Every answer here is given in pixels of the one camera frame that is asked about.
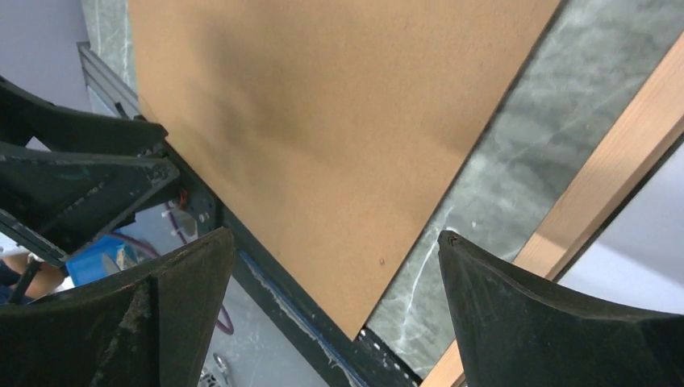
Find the gray marble surface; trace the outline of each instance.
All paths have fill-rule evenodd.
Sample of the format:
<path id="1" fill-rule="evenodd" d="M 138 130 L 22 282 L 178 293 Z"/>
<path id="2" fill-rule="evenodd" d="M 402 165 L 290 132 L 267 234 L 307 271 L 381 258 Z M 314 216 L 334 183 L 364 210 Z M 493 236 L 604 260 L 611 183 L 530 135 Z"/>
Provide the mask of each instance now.
<path id="1" fill-rule="evenodd" d="M 83 0 L 93 50 L 133 89 L 126 0 Z M 684 0 L 569 0 L 368 321 L 419 375 L 453 341 L 435 245 L 513 260 L 684 30 Z"/>
<path id="2" fill-rule="evenodd" d="M 90 50 L 137 92 L 128 0 L 81 0 Z"/>

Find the metal frame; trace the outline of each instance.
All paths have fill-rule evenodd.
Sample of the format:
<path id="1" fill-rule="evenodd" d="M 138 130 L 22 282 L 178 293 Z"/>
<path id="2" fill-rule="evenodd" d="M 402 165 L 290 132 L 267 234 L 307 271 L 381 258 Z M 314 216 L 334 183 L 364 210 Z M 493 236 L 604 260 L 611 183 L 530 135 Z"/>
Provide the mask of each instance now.
<path id="1" fill-rule="evenodd" d="M 63 265 L 178 176 L 148 151 L 165 136 L 161 125 L 54 106 L 0 78 L 0 232 Z M 51 152 L 26 148 L 33 138 Z"/>
<path id="2" fill-rule="evenodd" d="M 86 44 L 79 52 L 85 81 L 112 110 L 131 117 L 140 114 L 135 93 L 125 86 Z M 185 161 L 171 148 L 168 157 L 181 172 L 181 186 L 189 193 L 188 210 L 202 235 L 217 227 L 233 231 L 241 260 L 233 276 L 331 386 L 412 387 L 422 380 L 369 328 L 354 340 L 320 309 L 247 227 L 227 208 Z"/>

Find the black plastic part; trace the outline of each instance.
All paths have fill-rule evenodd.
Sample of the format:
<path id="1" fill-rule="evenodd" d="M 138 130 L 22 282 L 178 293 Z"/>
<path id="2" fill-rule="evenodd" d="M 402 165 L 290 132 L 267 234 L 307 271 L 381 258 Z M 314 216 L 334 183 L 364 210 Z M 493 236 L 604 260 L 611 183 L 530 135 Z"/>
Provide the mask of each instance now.
<path id="1" fill-rule="evenodd" d="M 167 136 L 158 123 L 116 119 L 55 106 L 0 81 L 0 141 L 24 146 L 36 137 L 55 152 L 138 156 Z"/>
<path id="2" fill-rule="evenodd" d="M 38 260 L 29 262 L 22 273 L 22 276 L 19 278 L 19 281 L 17 281 L 10 298 L 7 300 L 8 304 L 18 305 L 21 303 L 24 294 L 26 294 L 26 291 L 28 290 L 28 286 L 31 284 L 31 281 L 33 281 L 35 275 L 40 271 L 41 264 L 42 263 Z"/>
<path id="3" fill-rule="evenodd" d="M 0 232 L 61 266 L 177 175 L 168 160 L 0 143 Z"/>
<path id="4" fill-rule="evenodd" d="M 195 387 L 234 261 L 223 229 L 100 281 L 0 306 L 0 385 Z"/>
<path id="5" fill-rule="evenodd" d="M 166 134 L 159 124 L 54 106 L 0 81 L 0 232 L 63 265 L 177 177 L 148 151 Z M 51 152 L 25 148 L 34 137 Z"/>
<path id="6" fill-rule="evenodd" d="M 684 385 L 684 316 L 575 292 L 451 231 L 439 245 L 469 387 Z"/>

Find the blue container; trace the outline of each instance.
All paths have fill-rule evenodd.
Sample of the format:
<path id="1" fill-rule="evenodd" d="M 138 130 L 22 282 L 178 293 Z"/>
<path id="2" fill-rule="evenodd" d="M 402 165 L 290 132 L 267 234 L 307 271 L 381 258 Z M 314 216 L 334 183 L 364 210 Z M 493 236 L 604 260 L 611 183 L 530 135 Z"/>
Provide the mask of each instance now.
<path id="1" fill-rule="evenodd" d="M 116 266 L 112 259 L 115 259 L 116 254 L 123 248 L 127 248 L 123 241 L 105 235 L 81 254 L 68 260 L 66 268 L 69 270 L 73 285 L 89 284 L 110 275 L 111 268 Z M 106 264 L 108 267 L 103 262 L 107 259 L 110 260 Z"/>

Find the white surface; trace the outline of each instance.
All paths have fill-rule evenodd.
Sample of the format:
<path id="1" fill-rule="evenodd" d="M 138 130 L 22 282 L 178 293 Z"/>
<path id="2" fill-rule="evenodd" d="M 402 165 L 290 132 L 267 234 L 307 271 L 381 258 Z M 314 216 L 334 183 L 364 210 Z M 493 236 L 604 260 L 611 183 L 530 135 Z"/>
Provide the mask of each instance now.
<path id="1" fill-rule="evenodd" d="M 90 111 L 77 42 L 80 0 L 0 0 L 0 75 L 57 105 Z"/>
<path id="2" fill-rule="evenodd" d="M 559 283 L 624 305 L 684 314 L 684 148 Z"/>

